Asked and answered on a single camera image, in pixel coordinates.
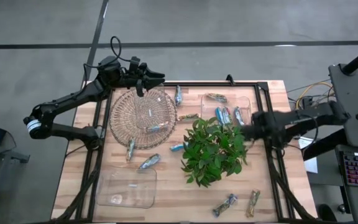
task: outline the butcher block tabletop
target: butcher block tabletop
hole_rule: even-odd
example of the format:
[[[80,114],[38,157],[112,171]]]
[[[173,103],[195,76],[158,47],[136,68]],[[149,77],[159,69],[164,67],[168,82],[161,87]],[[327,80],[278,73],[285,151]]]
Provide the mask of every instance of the butcher block tabletop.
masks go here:
[[[270,90],[270,97],[274,110],[290,111],[284,82],[281,80],[266,81]],[[257,102],[253,87],[244,86],[183,86],[181,88],[183,102],[177,108],[178,116],[190,113],[201,114],[201,99],[205,93],[220,93],[228,98],[241,98],[246,96],[250,101],[250,112],[257,112]],[[112,103],[118,99],[127,89],[114,91]],[[173,99],[175,87],[165,87],[165,92]],[[264,95],[262,103],[267,110]],[[78,107],[74,126],[82,128],[93,122],[96,103],[87,103]],[[99,123],[102,123],[105,103],[102,104]],[[96,202],[94,222],[274,222],[277,221],[275,205],[267,166],[266,153],[263,141],[256,141],[247,152],[247,165],[242,165],[239,174],[233,174],[222,180],[211,183],[208,188],[198,187],[194,182],[186,184],[185,173],[182,166],[183,151],[172,152],[169,147],[183,142],[183,135],[187,134],[186,128],[191,129],[191,122],[177,123],[172,135],[161,145],[151,149],[135,149],[130,162],[126,162],[125,146],[120,145],[108,127],[104,145],[101,172],[109,172],[115,167],[138,168],[146,158],[158,153],[161,160],[152,168],[157,173],[154,204],[150,208],[132,208],[99,205]],[[296,141],[290,144],[298,146]],[[83,145],[79,140],[71,141],[67,152]],[[86,158],[86,148],[82,148],[70,154],[64,162],[60,183],[58,186],[52,217],[57,218],[74,199],[80,190],[83,168]],[[316,209],[311,194],[308,176],[306,174],[302,155],[299,149],[288,146],[284,156],[290,189],[306,210],[317,217]],[[260,197],[255,206],[253,218],[246,217],[246,208],[253,189],[260,190]],[[236,194],[238,201],[235,205],[215,218],[212,209],[216,208],[227,199],[229,194]],[[84,212],[88,211],[90,190],[85,198]],[[280,201],[285,217],[287,207],[285,197],[280,190]]]

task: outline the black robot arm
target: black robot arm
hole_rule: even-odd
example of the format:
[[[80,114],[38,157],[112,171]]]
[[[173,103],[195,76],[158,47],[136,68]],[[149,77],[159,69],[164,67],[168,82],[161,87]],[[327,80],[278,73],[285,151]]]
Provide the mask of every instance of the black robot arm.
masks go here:
[[[283,148],[294,136],[322,125],[342,125],[349,117],[335,101],[290,112],[259,111],[252,115],[252,125],[242,127],[242,133],[246,139],[268,137],[273,147]]]
[[[33,108],[30,116],[23,120],[31,138],[45,139],[59,136],[68,140],[80,139],[87,149],[97,148],[99,135],[94,127],[74,128],[55,124],[53,121],[58,114],[84,103],[106,99],[114,88],[136,87],[137,95],[143,96],[143,89],[148,91],[165,81],[164,74],[149,70],[146,63],[139,63],[139,58],[132,57],[129,69],[126,69],[121,67],[116,57],[108,56],[103,59],[96,67],[98,75],[83,89]]]

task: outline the clear plastic container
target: clear plastic container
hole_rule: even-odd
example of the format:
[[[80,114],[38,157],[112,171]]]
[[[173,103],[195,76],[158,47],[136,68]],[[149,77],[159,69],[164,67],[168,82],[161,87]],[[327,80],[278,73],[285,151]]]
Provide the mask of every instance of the clear plastic container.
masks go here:
[[[150,208],[156,181],[153,169],[113,167],[101,173],[96,201],[98,205]]]
[[[170,114],[165,96],[164,86],[159,85],[149,91],[144,90],[144,96],[139,97],[134,92],[136,126],[139,129],[152,129],[169,124]]]
[[[230,111],[230,116],[232,118],[234,125],[239,125],[236,115],[234,114],[234,109],[238,106],[241,111],[242,120],[244,124],[250,124],[251,122],[251,103],[246,96],[238,97],[226,97],[227,102],[216,101],[207,95],[204,95],[201,99],[201,118],[210,119],[216,116],[215,110],[217,107],[221,109],[227,107]]]

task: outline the green plant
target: green plant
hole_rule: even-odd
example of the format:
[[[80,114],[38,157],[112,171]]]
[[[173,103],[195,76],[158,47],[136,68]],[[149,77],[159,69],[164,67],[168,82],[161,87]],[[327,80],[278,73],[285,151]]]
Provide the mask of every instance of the green plant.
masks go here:
[[[239,127],[231,124],[220,126],[215,124],[216,118],[209,120],[197,119],[193,129],[187,129],[184,136],[188,145],[184,144],[184,167],[181,169],[189,177],[187,183],[195,181],[198,186],[210,186],[211,182],[221,180],[221,175],[238,174],[242,162],[247,164],[247,149],[244,147],[244,136]]]

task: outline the yellow cable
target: yellow cable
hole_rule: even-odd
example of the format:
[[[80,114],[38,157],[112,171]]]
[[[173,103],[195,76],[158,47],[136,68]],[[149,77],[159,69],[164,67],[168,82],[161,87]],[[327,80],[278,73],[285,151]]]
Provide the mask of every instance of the yellow cable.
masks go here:
[[[328,83],[325,83],[325,82],[320,82],[320,83],[315,83],[315,84],[313,84],[313,85],[310,85],[308,88],[306,88],[304,91],[303,91],[303,93],[299,96],[299,98],[296,100],[296,105],[295,105],[295,109],[299,109],[299,102],[300,102],[300,100],[302,99],[302,97],[311,89],[311,88],[313,88],[314,86],[318,86],[318,85],[326,85],[326,86],[328,86],[328,87],[333,87],[333,86],[331,86],[330,84],[328,84]]]

